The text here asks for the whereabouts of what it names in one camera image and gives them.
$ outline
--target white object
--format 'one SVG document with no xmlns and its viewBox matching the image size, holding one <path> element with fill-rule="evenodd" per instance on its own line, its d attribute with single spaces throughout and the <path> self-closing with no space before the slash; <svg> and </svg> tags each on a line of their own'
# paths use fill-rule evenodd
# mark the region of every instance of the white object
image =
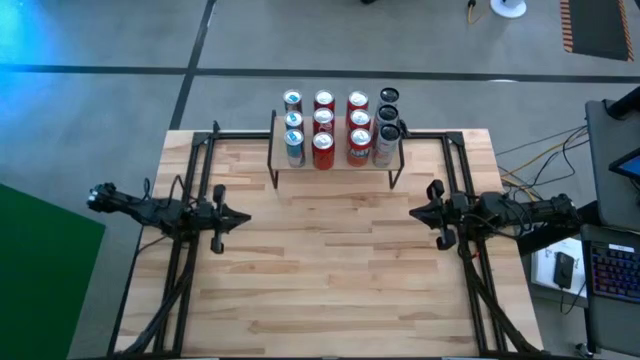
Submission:
<svg viewBox="0 0 640 360">
<path fill-rule="evenodd" d="M 491 9 L 502 17 L 516 19 L 527 12 L 527 4 L 524 0 L 491 0 Z"/>
<path fill-rule="evenodd" d="M 558 284 L 553 282 L 553 274 L 556 270 L 556 254 L 563 252 L 571 256 L 573 263 L 573 278 L 571 279 L 571 289 L 564 289 L 564 292 L 577 295 L 578 291 L 586 279 L 584 272 L 584 261 L 582 259 L 582 242 L 568 238 L 557 242 L 547 248 L 536 251 L 531 256 L 531 282 L 540 286 L 560 290 Z M 587 286 L 582 288 L 580 296 L 587 298 Z"/>
</svg>

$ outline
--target wooden table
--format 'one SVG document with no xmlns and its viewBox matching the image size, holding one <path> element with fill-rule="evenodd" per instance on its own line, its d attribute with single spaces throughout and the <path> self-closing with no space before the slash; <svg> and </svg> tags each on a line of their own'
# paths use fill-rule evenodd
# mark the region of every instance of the wooden table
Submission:
<svg viewBox="0 0 640 360">
<path fill-rule="evenodd" d="M 476 192 L 502 191 L 488 131 L 461 131 Z M 185 173 L 192 134 L 167 134 L 154 197 Z M 408 215 L 427 203 L 433 179 L 446 180 L 438 141 L 405 141 L 393 191 L 384 172 L 346 171 L 292 172 L 274 190 L 267 150 L 266 140 L 216 143 L 211 185 L 225 184 L 229 206 L 253 219 L 225 235 L 223 255 L 209 250 L 211 232 L 202 234 L 183 356 L 477 355 L 462 263 Z M 145 229 L 141 246 L 159 236 Z M 487 246 L 501 306 L 542 348 L 516 244 L 495 237 Z M 166 240 L 138 256 L 117 350 L 156 312 L 170 249 Z"/>
</svg>

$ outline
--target keyboard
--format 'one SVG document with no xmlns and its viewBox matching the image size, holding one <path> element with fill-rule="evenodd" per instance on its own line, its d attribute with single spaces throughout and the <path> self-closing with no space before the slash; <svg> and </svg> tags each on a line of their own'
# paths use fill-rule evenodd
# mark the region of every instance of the keyboard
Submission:
<svg viewBox="0 0 640 360">
<path fill-rule="evenodd" d="M 595 294 L 640 303 L 640 254 L 592 242 L 591 259 Z"/>
</svg>

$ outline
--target concrete floor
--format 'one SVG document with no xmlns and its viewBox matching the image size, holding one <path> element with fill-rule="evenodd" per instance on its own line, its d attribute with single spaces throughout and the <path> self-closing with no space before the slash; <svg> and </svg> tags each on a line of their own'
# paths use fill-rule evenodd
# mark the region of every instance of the concrete floor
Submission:
<svg viewBox="0 0 640 360">
<path fill-rule="evenodd" d="M 140 231 L 125 216 L 90 212 L 87 191 L 112 181 L 123 191 L 140 193 L 144 177 L 153 181 L 185 79 L 78 72 L 104 72 L 85 68 L 97 66 L 186 72 L 206 3 L 0 0 L 0 64 L 71 66 L 0 72 L 0 182 L 107 224 L 71 358 L 106 352 Z M 486 4 L 479 1 L 479 10 Z M 633 1 L 626 4 L 631 33 L 639 34 L 640 11 Z M 179 128 L 208 129 L 215 119 L 224 129 L 266 129 L 271 109 L 281 110 L 281 94 L 288 88 L 301 89 L 309 109 L 316 89 L 331 89 L 344 99 L 351 90 L 374 94 L 394 86 L 410 128 L 488 128 L 499 153 L 584 124 L 587 100 L 616 99 L 634 88 L 624 76 L 640 75 L 638 62 L 566 53 L 558 6 L 556 0 L 529 1 L 522 19 L 506 21 L 489 11 L 467 26 L 464 0 L 379 0 L 368 7 L 357 0 L 218 0 L 201 68 L 574 77 L 506 83 L 446 80 L 449 75 L 440 80 L 198 75 L 178 116 Z M 633 40 L 640 49 L 640 36 Z M 610 83 L 585 82 L 591 75 L 613 77 Z M 339 113 L 345 111 L 344 104 L 337 105 Z M 510 152 L 498 162 L 516 167 L 563 139 Z M 595 197 L 588 146 L 569 158 L 578 174 L 539 192 L 564 192 L 577 205 L 588 203 Z M 540 165 L 521 175 L 532 176 Z M 542 180 L 566 172 L 559 159 Z M 573 344 L 584 341 L 580 309 L 562 316 L 557 303 L 540 299 L 534 307 L 547 350 L 570 355 Z M 606 351 L 602 356 L 626 358 Z"/>
</svg>

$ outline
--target soda can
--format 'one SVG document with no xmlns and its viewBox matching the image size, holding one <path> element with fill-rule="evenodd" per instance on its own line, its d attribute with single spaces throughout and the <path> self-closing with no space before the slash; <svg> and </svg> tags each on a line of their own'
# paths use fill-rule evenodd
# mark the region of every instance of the soda can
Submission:
<svg viewBox="0 0 640 360">
<path fill-rule="evenodd" d="M 393 105 L 382 105 L 376 112 L 376 117 L 373 120 L 373 138 L 378 138 L 380 128 L 384 125 L 398 125 L 398 118 L 400 113 Z"/>
<path fill-rule="evenodd" d="M 391 124 L 382 126 L 380 128 L 380 134 L 376 139 L 376 145 L 373 148 L 373 165 L 379 168 L 389 166 L 393 160 L 393 154 L 396 152 L 399 141 L 399 127 Z"/>
<path fill-rule="evenodd" d="M 351 121 L 351 113 L 358 109 L 369 110 L 369 97 L 362 91 L 354 91 L 349 94 L 349 99 L 347 99 L 347 124 Z"/>
<path fill-rule="evenodd" d="M 333 129 L 335 128 L 335 116 L 333 111 L 327 108 L 320 108 L 313 113 L 313 135 L 321 132 L 331 134 L 333 137 Z"/>
<path fill-rule="evenodd" d="M 369 116 L 369 113 L 366 110 L 355 110 L 351 112 L 347 125 L 349 125 L 350 131 L 355 129 L 369 130 L 371 127 L 371 116 Z"/>
<path fill-rule="evenodd" d="M 297 111 L 302 114 L 302 94 L 298 90 L 290 89 L 284 92 L 284 111 Z"/>
<path fill-rule="evenodd" d="M 378 99 L 378 107 L 376 112 L 384 105 L 391 105 L 398 108 L 398 99 L 400 99 L 400 92 L 394 88 L 384 88 L 380 90 L 380 98 Z"/>
<path fill-rule="evenodd" d="M 349 136 L 347 162 L 351 166 L 361 167 L 367 164 L 371 151 L 371 133 L 365 129 L 355 129 Z"/>
<path fill-rule="evenodd" d="M 305 164 L 304 134 L 300 130 L 289 130 L 284 133 L 284 142 L 287 144 L 289 165 L 294 168 L 303 167 Z"/>
<path fill-rule="evenodd" d="M 313 137 L 313 165 L 318 170 L 329 170 L 333 167 L 336 145 L 329 133 L 318 133 Z"/>
<path fill-rule="evenodd" d="M 313 110 L 320 108 L 327 108 L 334 113 L 336 112 L 336 98 L 329 90 L 320 90 L 316 93 L 316 97 L 313 99 Z"/>
<path fill-rule="evenodd" d="M 304 134 L 304 122 L 302 120 L 302 114 L 297 111 L 289 111 L 284 116 L 284 126 L 287 130 L 300 130 Z"/>
</svg>

